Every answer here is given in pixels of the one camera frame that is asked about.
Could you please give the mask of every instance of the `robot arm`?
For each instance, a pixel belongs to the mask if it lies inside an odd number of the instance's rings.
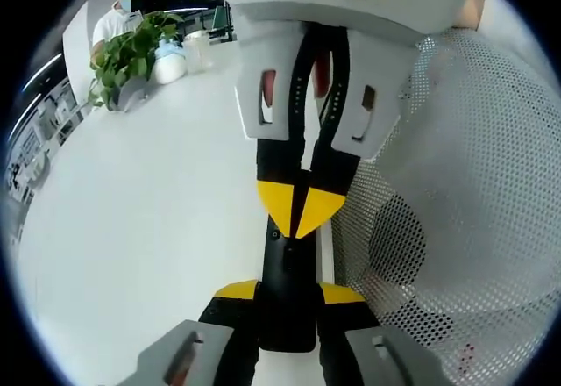
[[[258,189],[271,216],[263,277],[218,291],[198,322],[183,322],[146,349],[121,386],[246,386],[259,348],[308,352],[316,329],[328,386],[449,385],[438,359],[380,326],[360,294],[316,283],[314,230],[343,205],[359,160],[374,157],[398,122],[415,44],[451,27],[464,0],[226,1],[243,61],[238,107],[245,134],[258,140]],[[307,172],[305,91],[325,52],[333,81]],[[270,71],[273,121],[266,122],[260,101]],[[371,110],[366,97],[374,98]]]

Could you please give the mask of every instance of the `ceiling light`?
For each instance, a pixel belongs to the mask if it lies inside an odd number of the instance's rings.
[[[21,89],[21,91],[23,92],[24,90],[26,90],[27,87],[28,87],[29,85],[31,85],[32,82],[33,82],[35,79],[37,79],[37,78],[41,75],[41,73],[43,73],[43,72],[46,70],[46,68],[48,68],[50,65],[52,65],[52,64],[53,64],[55,61],[57,61],[60,57],[62,57],[62,53],[56,54],[51,60],[49,60],[49,61],[45,64],[45,66],[43,66],[43,67],[40,68],[37,72],[35,72],[35,75],[33,75],[33,76],[31,77],[31,79],[30,79],[29,81],[27,81],[27,83],[24,85],[24,87]]]
[[[14,125],[14,128],[11,129],[10,135],[8,136],[8,141],[10,141],[11,136],[14,134],[14,132],[18,129],[18,126],[21,124],[22,120],[26,117],[26,114],[29,112],[29,110],[33,107],[33,105],[35,105],[35,103],[37,103],[37,101],[39,101],[39,99],[41,98],[41,94],[37,94],[37,96],[35,98],[33,98],[33,101],[31,101],[31,103],[29,105],[27,105],[27,108],[25,109],[25,111],[22,113],[21,117],[18,118],[18,121],[16,122],[16,124]]]
[[[165,13],[175,13],[177,11],[207,11],[208,7],[185,7],[183,9],[171,9],[169,11],[164,11]]]

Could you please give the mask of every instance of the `white container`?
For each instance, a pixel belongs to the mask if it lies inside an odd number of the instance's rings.
[[[183,40],[188,73],[204,72],[212,67],[210,36],[207,31],[195,31]]]
[[[185,58],[180,54],[169,54],[154,63],[152,79],[160,85],[176,81],[187,69]]]

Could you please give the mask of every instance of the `potted plant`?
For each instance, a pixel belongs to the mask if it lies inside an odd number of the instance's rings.
[[[174,37],[176,23],[181,21],[177,15],[154,11],[144,16],[134,32],[105,42],[95,62],[91,63],[96,71],[89,91],[92,104],[105,104],[113,111],[128,102],[132,94],[143,90],[152,74],[154,52],[160,39]]]

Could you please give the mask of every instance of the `person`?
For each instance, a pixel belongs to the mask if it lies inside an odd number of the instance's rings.
[[[138,28],[143,19],[141,4],[142,0],[117,0],[97,21],[92,37],[92,62],[95,62],[105,42]]]

